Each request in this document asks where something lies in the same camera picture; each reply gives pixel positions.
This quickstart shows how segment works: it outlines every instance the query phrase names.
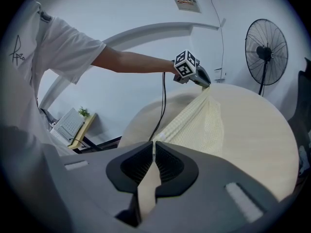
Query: black logo print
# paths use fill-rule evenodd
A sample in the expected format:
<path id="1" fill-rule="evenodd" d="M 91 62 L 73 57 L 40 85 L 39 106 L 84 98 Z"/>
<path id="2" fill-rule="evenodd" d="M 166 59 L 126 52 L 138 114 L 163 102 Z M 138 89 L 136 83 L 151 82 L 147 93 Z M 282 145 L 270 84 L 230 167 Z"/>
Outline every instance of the black logo print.
<path id="1" fill-rule="evenodd" d="M 22 53 L 18 53 L 20 48 L 21 48 L 21 42 L 20 42 L 19 35 L 17 35 L 14 51 L 11 54 L 9 54 L 9 56 L 12 55 L 12 62 L 14 61 L 14 59 L 16 59 L 16 65 L 17 66 L 18 66 L 18 59 L 25 60 L 25 57 L 23 57 L 23 54 Z"/>

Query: shirt sleeve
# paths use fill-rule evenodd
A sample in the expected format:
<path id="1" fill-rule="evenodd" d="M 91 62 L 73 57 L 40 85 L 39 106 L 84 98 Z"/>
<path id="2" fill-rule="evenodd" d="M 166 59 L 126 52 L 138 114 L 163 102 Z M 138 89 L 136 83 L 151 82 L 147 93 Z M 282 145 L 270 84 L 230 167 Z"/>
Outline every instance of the shirt sleeve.
<path id="1" fill-rule="evenodd" d="M 94 40 L 64 20 L 53 17 L 39 55 L 45 70 L 51 69 L 70 82 L 77 83 L 105 46 L 102 41 Z"/>

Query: desk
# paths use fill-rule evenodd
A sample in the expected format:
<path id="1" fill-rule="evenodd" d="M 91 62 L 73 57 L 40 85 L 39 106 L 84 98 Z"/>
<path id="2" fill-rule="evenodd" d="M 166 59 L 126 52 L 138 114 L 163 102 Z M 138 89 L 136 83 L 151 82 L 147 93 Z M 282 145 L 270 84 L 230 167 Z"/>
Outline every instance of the desk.
<path id="1" fill-rule="evenodd" d="M 90 140 L 88 140 L 84 135 L 88 131 L 88 129 L 91 126 L 92 122 L 94 121 L 95 117 L 96 117 L 96 113 L 94 113 L 94 114 L 92 114 L 92 115 L 90 115 L 89 117 L 86 118 L 84 124 L 79 129 L 79 131 L 78 131 L 78 133 L 77 133 L 77 135 L 75 137 L 75 140 L 72 142 L 71 145 L 68 146 L 68 148 L 70 148 L 71 150 L 77 149 L 80 146 L 80 144 L 81 144 L 80 142 L 82 142 L 82 141 L 87 143 L 90 147 L 92 147 L 92 148 L 94 147 L 93 145 L 95 145 L 95 144 L 93 144 Z"/>
<path id="2" fill-rule="evenodd" d="M 200 93 L 199 86 L 170 93 L 157 133 Z M 221 105 L 225 132 L 222 157 L 262 183 L 279 201 L 291 194 L 298 174 L 298 150 L 283 115 L 265 98 L 238 86 L 213 83 L 210 95 Z M 148 141 L 159 121 L 161 101 L 138 112 L 119 147 Z"/>

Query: fan pole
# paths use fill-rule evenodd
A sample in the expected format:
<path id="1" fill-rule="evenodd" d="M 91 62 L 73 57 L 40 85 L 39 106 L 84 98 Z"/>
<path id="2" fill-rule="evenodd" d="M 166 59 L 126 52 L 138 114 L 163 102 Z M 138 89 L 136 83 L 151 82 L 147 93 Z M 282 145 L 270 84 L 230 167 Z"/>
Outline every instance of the fan pole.
<path id="1" fill-rule="evenodd" d="M 262 79 L 261 79 L 261 84 L 260 84 L 260 89 L 259 89 L 259 95 L 261 95 L 261 91 L 262 91 L 262 88 L 263 88 L 263 83 L 264 83 L 264 80 L 266 78 L 266 72 L 267 72 L 267 61 L 264 62 L 264 65 L 263 65 L 263 73 L 262 73 Z"/>

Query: chair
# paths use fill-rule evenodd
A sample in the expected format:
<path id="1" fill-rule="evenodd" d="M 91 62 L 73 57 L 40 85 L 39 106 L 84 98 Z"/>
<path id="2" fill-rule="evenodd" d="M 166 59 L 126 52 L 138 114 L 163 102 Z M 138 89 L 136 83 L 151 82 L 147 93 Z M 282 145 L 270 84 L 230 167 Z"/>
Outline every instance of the chair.
<path id="1" fill-rule="evenodd" d="M 298 73 L 298 98 L 295 113 L 288 123 L 296 138 L 299 152 L 299 175 L 307 176 L 311 166 L 311 79 L 303 71 Z"/>

